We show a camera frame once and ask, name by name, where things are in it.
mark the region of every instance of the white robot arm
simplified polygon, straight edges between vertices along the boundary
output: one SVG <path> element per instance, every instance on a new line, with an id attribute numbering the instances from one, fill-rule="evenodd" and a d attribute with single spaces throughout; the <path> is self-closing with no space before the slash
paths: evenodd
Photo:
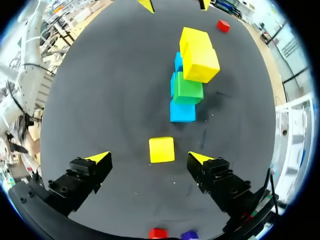
<path id="1" fill-rule="evenodd" d="M 0 136 L 4 135 L 10 124 L 21 114 L 33 115 L 36 102 L 40 100 L 41 85 L 45 81 L 53 81 L 53 78 L 47 74 L 40 54 L 41 25 L 47 4 L 46 0 L 39 0 L 34 13 L 27 21 L 25 33 L 21 39 L 21 65 L 18 71 L 0 64 L 0 72 L 15 84 L 16 89 L 13 94 L 14 99 L 9 94 L 0 103 Z M 20 18 L 21 21 L 30 15 L 30 9 L 32 6 L 28 8 L 29 12 L 26 11 Z"/>

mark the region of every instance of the blue cube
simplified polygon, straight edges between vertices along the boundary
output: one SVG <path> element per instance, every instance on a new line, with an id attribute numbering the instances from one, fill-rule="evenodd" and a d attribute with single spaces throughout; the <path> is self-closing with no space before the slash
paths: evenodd
<path id="1" fill-rule="evenodd" d="M 170 122 L 190 123 L 196 120 L 196 105 L 170 102 Z"/>
<path id="2" fill-rule="evenodd" d="M 176 72 L 183 72 L 182 57 L 179 51 L 175 55 L 174 69 Z"/>
<path id="3" fill-rule="evenodd" d="M 176 79 L 176 73 L 174 72 L 170 80 L 170 96 L 172 98 L 174 97 L 174 94 L 175 94 L 175 79 Z"/>
<path id="4" fill-rule="evenodd" d="M 199 239 L 197 232 L 187 231 L 186 233 L 181 234 L 182 240 L 197 240 Z"/>

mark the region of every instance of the stacked blocks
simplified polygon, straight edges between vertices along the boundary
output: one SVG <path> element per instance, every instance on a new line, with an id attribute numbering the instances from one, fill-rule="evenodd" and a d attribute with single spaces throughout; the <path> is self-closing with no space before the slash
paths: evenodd
<path id="1" fill-rule="evenodd" d="M 167 239 L 168 233 L 165 229 L 154 228 L 149 232 L 149 239 Z"/>
<path id="2" fill-rule="evenodd" d="M 174 79 L 173 100 L 176 104 L 195 105 L 204 99 L 204 90 L 201 82 L 184 79 L 184 73 L 179 71 Z"/>
<path id="3" fill-rule="evenodd" d="M 164 163 L 175 160 L 174 139 L 170 136 L 149 139 L 150 162 Z"/>
<path id="4" fill-rule="evenodd" d="M 175 55 L 174 69 L 175 69 L 176 72 L 182 72 L 183 71 L 182 57 L 181 57 L 181 54 L 180 54 L 179 51 Z"/>
<path id="5" fill-rule="evenodd" d="M 203 83 L 210 82 L 220 65 L 204 31 L 184 27 L 179 46 L 170 81 L 170 122 L 188 123 L 196 120 L 196 104 L 204 99 Z"/>
<path id="6" fill-rule="evenodd" d="M 218 21 L 216 26 L 218 29 L 220 29 L 220 31 L 222 31 L 224 33 L 227 33 L 230 29 L 229 23 L 227 23 L 226 21 L 223 21 L 221 19 Z"/>
<path id="7" fill-rule="evenodd" d="M 190 123 L 196 120 L 196 105 L 170 102 L 170 122 Z"/>
<path id="8" fill-rule="evenodd" d="M 187 231 L 186 233 L 181 234 L 182 240 L 198 240 L 199 236 L 195 231 Z"/>

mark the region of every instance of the gray table surface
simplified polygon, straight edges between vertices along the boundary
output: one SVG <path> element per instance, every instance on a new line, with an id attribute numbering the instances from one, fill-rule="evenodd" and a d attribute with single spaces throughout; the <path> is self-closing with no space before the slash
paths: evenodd
<path id="1" fill-rule="evenodd" d="M 264 60 L 236 18 L 191 0 L 154 0 L 151 14 L 135 0 L 116 0 L 84 29 L 59 67 L 44 111 L 44 181 L 75 157 L 112 152 L 113 170 L 69 218 L 102 232 L 170 237 L 190 229 L 202 239 L 229 217 L 201 194 L 186 169 L 187 153 L 223 157 L 234 172 L 264 183 L 275 140 L 273 91 Z M 219 19 L 230 24 L 226 34 Z M 183 27 L 208 32 L 221 71 L 204 85 L 197 121 L 172 124 L 170 78 Z M 172 136 L 174 162 L 150 164 L 149 139 Z"/>

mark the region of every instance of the cable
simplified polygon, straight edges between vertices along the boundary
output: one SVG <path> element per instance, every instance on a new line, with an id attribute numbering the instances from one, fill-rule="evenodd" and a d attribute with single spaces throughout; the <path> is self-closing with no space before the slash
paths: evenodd
<path id="1" fill-rule="evenodd" d="M 275 192 L 275 185 L 274 185 L 274 178 L 273 178 L 272 174 L 270 175 L 270 183 L 271 183 L 272 198 L 273 198 L 275 213 L 277 215 L 279 215 L 278 203 L 277 203 L 277 199 L 276 199 L 276 192 Z"/>
<path id="2" fill-rule="evenodd" d="M 41 66 L 41 65 L 38 65 L 38 64 L 25 63 L 25 64 L 22 64 L 22 66 L 35 66 L 35 67 L 37 67 L 37 68 L 46 70 L 47 72 L 51 73 L 53 77 L 56 75 L 53 71 L 50 71 L 49 69 L 47 69 L 47 68 L 45 68 L 45 67 L 43 67 L 43 66 Z"/>
<path id="3" fill-rule="evenodd" d="M 279 99 L 279 102 L 282 105 L 282 101 L 280 100 L 280 98 L 278 96 L 275 96 L 275 102 L 277 102 L 277 99 Z"/>
<path id="4" fill-rule="evenodd" d="M 14 95 L 13 95 L 13 93 L 12 93 L 12 90 L 11 90 L 11 88 L 10 88 L 10 85 L 9 85 L 9 81 L 8 81 L 8 80 L 6 81 L 6 84 L 7 84 L 7 88 L 8 88 L 8 90 L 9 90 L 9 93 L 10 93 L 10 95 L 11 95 L 14 103 L 17 105 L 17 107 L 20 109 L 20 111 L 21 111 L 24 115 L 28 115 L 28 113 L 26 113 L 26 112 L 24 111 L 24 109 L 22 108 L 22 106 L 20 105 L 20 103 L 15 99 L 15 97 L 14 97 Z"/>
<path id="5" fill-rule="evenodd" d="M 52 71 L 54 74 L 56 74 L 58 67 L 59 67 L 58 65 L 50 65 L 50 66 L 48 67 L 48 70 L 50 70 L 50 71 Z"/>

